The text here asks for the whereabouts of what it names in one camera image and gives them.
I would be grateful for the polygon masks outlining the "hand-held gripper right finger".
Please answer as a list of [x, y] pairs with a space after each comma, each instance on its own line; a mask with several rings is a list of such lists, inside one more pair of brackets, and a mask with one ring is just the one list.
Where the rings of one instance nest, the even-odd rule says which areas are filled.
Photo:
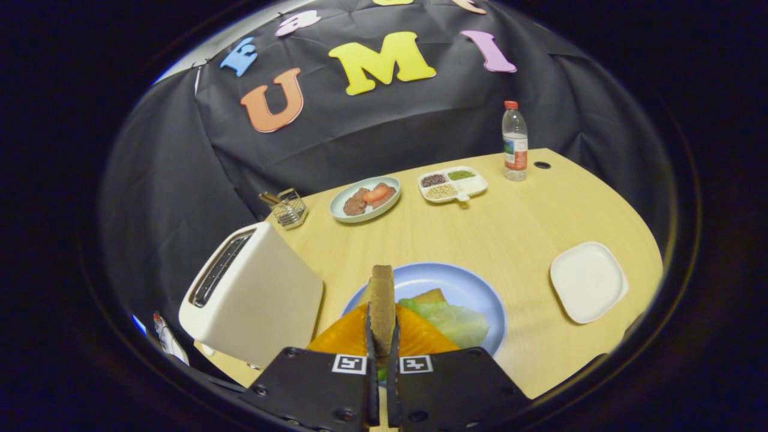
[[516, 428], [532, 401], [490, 353], [458, 349], [406, 307], [397, 323], [388, 360], [390, 427], [400, 431], [491, 431]]

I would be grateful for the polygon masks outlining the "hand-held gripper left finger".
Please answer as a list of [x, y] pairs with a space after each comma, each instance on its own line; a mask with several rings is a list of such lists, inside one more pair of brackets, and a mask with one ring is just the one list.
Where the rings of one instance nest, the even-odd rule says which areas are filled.
[[380, 424], [368, 306], [344, 315], [362, 331], [363, 355], [285, 347], [242, 391], [258, 415], [290, 431], [368, 431]]

